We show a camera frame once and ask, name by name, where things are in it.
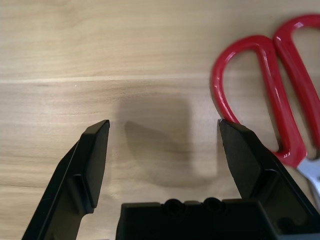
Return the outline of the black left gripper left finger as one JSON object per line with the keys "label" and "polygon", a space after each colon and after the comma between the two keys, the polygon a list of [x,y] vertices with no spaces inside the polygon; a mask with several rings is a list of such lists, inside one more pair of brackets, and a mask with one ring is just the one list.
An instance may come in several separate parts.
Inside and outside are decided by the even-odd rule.
{"label": "black left gripper left finger", "polygon": [[23,235],[24,240],[75,240],[82,218],[98,205],[110,122],[89,126],[58,163]]}

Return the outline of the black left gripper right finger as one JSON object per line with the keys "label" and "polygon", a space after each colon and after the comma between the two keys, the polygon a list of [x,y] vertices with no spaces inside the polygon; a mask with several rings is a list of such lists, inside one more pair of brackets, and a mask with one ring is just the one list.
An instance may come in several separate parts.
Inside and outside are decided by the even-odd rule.
{"label": "black left gripper right finger", "polygon": [[280,236],[318,236],[320,214],[280,160],[244,125],[220,120],[228,168],[243,199],[257,200]]}

